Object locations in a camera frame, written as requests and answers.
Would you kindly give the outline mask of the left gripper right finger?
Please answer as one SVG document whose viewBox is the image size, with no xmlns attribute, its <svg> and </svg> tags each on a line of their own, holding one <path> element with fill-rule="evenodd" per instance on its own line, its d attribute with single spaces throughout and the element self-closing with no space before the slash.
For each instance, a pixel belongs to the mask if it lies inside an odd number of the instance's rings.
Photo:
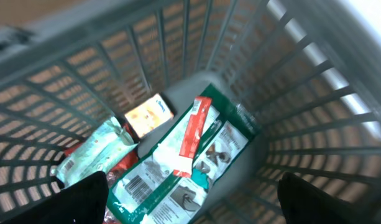
<svg viewBox="0 0 381 224">
<path fill-rule="evenodd" d="M 289 172 L 279 180 L 277 195 L 287 224 L 374 223 L 348 203 Z"/>
</svg>

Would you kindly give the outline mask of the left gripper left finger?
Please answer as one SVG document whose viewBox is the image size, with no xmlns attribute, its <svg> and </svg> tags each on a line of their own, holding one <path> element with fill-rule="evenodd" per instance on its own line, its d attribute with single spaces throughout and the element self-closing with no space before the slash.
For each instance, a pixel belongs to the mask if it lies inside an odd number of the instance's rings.
<svg viewBox="0 0 381 224">
<path fill-rule="evenodd" d="M 109 188 L 97 171 L 3 224 L 102 224 Z"/>
</svg>

